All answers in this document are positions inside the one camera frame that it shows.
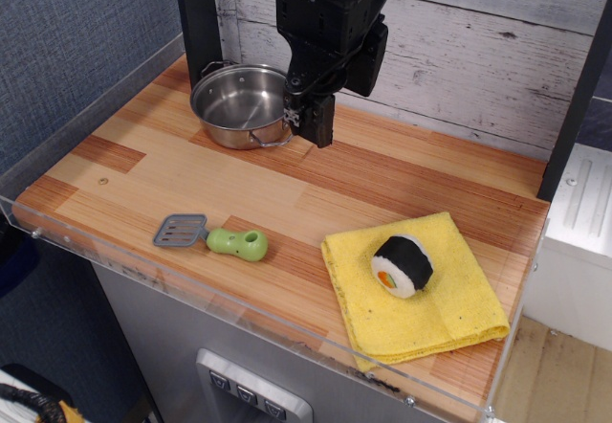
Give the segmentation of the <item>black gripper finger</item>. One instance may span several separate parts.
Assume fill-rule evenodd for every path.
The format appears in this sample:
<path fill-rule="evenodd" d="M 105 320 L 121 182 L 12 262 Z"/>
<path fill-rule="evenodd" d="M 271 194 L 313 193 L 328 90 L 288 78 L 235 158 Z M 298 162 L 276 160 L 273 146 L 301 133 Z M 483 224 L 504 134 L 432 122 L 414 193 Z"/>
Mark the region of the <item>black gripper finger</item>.
<path fill-rule="evenodd" d="M 310 121 L 308 107 L 300 96 L 285 90 L 283 92 L 283 121 L 290 127 L 293 135 L 301 135 Z"/>
<path fill-rule="evenodd" d="M 301 137 L 324 148 L 333 141 L 335 97 L 319 96 L 310 99 L 301 121 Z"/>

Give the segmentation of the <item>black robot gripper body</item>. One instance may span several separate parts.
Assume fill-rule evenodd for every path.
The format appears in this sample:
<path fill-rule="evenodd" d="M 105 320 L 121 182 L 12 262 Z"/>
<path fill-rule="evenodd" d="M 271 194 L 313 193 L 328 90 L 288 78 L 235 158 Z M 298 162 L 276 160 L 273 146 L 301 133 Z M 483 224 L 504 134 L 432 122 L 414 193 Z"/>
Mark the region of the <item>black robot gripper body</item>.
<path fill-rule="evenodd" d="M 382 67 L 387 0 L 275 0 L 276 27 L 291 48 L 291 97 L 346 88 L 369 96 Z"/>

